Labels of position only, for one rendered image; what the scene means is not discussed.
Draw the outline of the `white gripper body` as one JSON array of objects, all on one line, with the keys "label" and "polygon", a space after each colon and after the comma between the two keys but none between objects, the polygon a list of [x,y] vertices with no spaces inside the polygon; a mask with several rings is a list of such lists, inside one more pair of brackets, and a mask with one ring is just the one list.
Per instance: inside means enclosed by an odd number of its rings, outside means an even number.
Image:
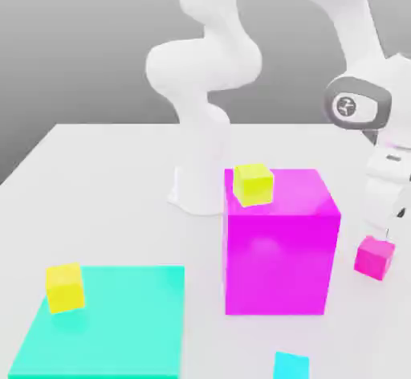
[{"label": "white gripper body", "polygon": [[380,232],[388,232],[395,218],[411,210],[411,182],[399,183],[370,177],[365,186],[365,221]]}]

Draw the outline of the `small pink cube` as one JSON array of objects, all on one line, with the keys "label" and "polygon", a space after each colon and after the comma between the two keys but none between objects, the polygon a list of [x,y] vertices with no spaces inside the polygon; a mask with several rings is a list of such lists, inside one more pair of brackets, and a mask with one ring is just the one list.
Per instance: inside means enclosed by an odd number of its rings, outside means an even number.
[{"label": "small pink cube", "polygon": [[394,251],[393,243],[367,236],[357,249],[354,270],[382,281],[389,270]]}]

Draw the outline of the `small lime yellow cube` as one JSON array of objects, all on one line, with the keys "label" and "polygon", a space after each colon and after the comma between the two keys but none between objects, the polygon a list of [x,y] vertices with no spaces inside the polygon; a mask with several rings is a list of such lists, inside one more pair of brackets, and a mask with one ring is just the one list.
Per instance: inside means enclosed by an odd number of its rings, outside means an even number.
[{"label": "small lime yellow cube", "polygon": [[270,204],[274,174],[264,164],[236,165],[233,192],[242,207]]}]

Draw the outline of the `small cyan cube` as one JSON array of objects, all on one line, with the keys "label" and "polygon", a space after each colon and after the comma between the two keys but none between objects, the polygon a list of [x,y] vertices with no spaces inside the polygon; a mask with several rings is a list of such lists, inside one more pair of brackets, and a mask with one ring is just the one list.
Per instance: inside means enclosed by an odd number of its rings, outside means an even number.
[{"label": "small cyan cube", "polygon": [[277,352],[275,354],[273,379],[310,379],[309,358]]}]

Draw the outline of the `large magenta box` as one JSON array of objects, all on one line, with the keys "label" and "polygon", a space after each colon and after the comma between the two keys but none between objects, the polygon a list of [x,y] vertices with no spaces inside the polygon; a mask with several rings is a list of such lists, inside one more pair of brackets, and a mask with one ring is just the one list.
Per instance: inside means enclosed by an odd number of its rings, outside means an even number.
[{"label": "large magenta box", "polygon": [[232,316],[322,315],[341,214],[315,169],[277,169],[270,204],[243,207],[225,171],[222,266]]}]

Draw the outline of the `large turquoise box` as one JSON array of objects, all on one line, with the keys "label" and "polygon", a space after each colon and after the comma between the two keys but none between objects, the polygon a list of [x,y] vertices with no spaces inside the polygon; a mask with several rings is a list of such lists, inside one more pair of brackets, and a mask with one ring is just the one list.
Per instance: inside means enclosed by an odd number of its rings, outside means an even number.
[{"label": "large turquoise box", "polygon": [[180,379],[182,266],[85,266],[84,308],[39,306],[8,379]]}]

